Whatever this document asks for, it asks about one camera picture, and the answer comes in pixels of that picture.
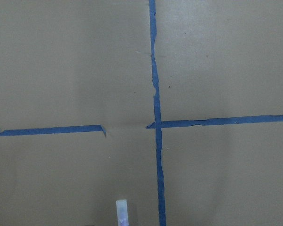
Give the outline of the purple highlighter pen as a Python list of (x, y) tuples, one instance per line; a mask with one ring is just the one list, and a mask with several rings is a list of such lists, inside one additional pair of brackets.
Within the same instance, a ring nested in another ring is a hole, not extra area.
[(118, 226), (129, 226), (128, 209), (126, 199), (116, 201)]

